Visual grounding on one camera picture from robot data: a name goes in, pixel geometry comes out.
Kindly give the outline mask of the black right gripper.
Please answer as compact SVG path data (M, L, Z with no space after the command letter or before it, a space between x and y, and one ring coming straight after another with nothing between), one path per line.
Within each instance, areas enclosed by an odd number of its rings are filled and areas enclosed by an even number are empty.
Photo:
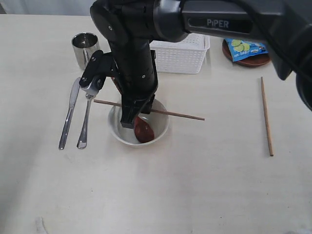
M150 114L155 100L157 80L150 41L133 39L122 45L108 40L108 44L107 76L116 79L121 93L120 123L123 128L133 129L136 117Z

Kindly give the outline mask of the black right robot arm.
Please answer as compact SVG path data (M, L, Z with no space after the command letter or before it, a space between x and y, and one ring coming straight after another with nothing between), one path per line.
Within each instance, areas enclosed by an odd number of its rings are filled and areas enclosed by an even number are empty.
M278 77L295 73L301 100L312 106L309 0L97 0L90 15L118 68L125 128L133 128L156 91L150 43L179 42L191 33L263 43Z

